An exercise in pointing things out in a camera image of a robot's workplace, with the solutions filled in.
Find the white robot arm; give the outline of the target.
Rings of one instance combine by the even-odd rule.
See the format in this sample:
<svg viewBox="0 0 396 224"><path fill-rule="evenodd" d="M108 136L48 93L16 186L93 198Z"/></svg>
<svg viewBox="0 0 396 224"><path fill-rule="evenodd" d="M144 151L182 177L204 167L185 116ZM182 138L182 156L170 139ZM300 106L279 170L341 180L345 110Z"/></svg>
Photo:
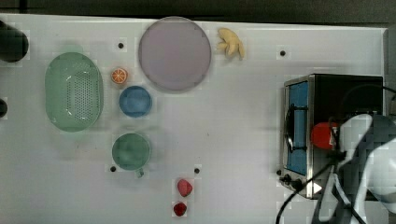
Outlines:
<svg viewBox="0 0 396 224"><path fill-rule="evenodd" d="M395 120L358 115L339 129L345 157L328 175L312 224L369 224L366 194L395 211Z"/></svg>

